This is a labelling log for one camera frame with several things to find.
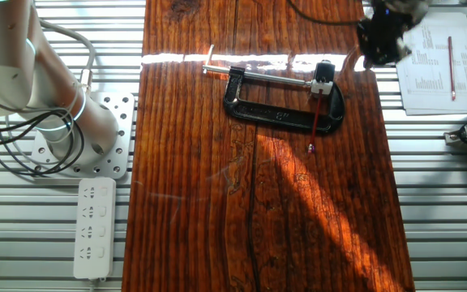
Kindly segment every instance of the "power strip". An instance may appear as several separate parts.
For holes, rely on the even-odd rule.
[[[113,179],[80,181],[73,264],[77,279],[103,278],[113,272],[115,199]]]

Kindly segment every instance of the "wooden table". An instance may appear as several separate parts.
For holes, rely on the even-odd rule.
[[[296,3],[315,18],[362,16],[354,0]],[[311,79],[357,37],[285,0],[147,1],[122,290],[413,291],[374,74],[336,76],[345,120],[307,155],[309,134],[225,113],[227,76],[201,69],[210,44],[222,65]],[[300,88],[242,95],[314,109]]]

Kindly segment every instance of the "pencil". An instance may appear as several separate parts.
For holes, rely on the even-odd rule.
[[[452,101],[455,100],[455,82],[453,81],[453,48],[452,37],[448,37],[448,51],[450,53],[450,81],[452,83]]]

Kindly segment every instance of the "metal plate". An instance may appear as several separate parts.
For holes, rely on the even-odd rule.
[[[75,163],[61,173],[50,175],[51,178],[95,178],[105,177],[118,179],[127,172],[127,153],[131,142],[131,127],[135,112],[135,98],[130,93],[92,92],[92,99],[107,107],[118,123],[118,136],[113,148],[91,165]],[[57,158],[48,149],[48,144],[40,132],[37,132],[32,150],[32,158],[37,161],[56,161]]]

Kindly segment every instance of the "red wire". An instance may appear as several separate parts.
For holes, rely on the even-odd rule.
[[[315,135],[316,135],[316,125],[318,124],[318,117],[320,115],[320,105],[322,101],[322,90],[320,90],[320,94],[318,97],[318,105],[316,106],[316,113],[315,113],[315,122],[313,122],[313,132],[311,133],[311,141],[309,144],[315,146]]]

